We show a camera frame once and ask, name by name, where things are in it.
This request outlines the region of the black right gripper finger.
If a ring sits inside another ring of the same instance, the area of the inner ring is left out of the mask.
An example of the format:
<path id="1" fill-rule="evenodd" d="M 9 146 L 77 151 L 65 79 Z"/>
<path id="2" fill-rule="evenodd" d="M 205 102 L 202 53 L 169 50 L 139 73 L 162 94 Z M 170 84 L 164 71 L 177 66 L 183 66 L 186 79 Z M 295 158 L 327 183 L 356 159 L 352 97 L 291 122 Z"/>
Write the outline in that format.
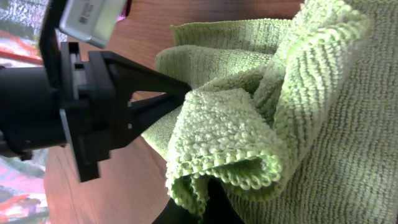
<path id="1" fill-rule="evenodd" d="M 170 199 L 152 224 L 244 224 L 234 211 L 218 180 L 210 179 L 208 182 L 208 193 L 210 199 L 207 202 L 202 219 L 190 214 Z"/>

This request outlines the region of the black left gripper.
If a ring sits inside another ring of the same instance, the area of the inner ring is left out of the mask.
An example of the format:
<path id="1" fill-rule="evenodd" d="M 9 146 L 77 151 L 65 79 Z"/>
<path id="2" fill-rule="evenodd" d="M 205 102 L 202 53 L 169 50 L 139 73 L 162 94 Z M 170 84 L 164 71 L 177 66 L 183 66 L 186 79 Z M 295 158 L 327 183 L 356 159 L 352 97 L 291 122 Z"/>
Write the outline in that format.
<path id="1" fill-rule="evenodd" d="M 126 147 L 181 106 L 191 90 L 185 82 L 113 52 L 91 51 L 83 61 L 78 43 L 59 42 L 55 31 L 62 19 L 79 7 L 91 6 L 88 1 L 49 1 L 39 40 L 50 86 L 59 94 L 63 132 L 81 182 L 97 179 L 98 163 L 109 159 L 110 150 Z"/>

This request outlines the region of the light green microfiber cloth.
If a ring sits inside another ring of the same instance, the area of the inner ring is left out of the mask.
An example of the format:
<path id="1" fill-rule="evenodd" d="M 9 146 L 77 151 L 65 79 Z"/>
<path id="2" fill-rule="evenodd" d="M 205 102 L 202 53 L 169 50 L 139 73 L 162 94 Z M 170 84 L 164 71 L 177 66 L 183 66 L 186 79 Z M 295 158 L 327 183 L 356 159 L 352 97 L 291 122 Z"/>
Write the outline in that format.
<path id="1" fill-rule="evenodd" d="M 395 223 L 397 1 L 308 0 L 291 19 L 172 27 L 188 83 L 143 138 L 201 218 L 218 180 L 245 223 Z"/>

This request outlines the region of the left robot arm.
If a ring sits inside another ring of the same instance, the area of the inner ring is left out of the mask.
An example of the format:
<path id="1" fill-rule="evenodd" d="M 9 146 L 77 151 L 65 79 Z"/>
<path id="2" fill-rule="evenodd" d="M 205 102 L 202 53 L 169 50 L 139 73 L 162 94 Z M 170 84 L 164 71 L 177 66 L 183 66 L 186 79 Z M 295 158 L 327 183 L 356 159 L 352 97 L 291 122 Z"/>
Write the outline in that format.
<path id="1" fill-rule="evenodd" d="M 178 108 L 190 86 L 105 50 L 124 1 L 50 1 L 42 67 L 1 70 L 1 154 L 69 144 L 82 182 L 98 163 Z"/>

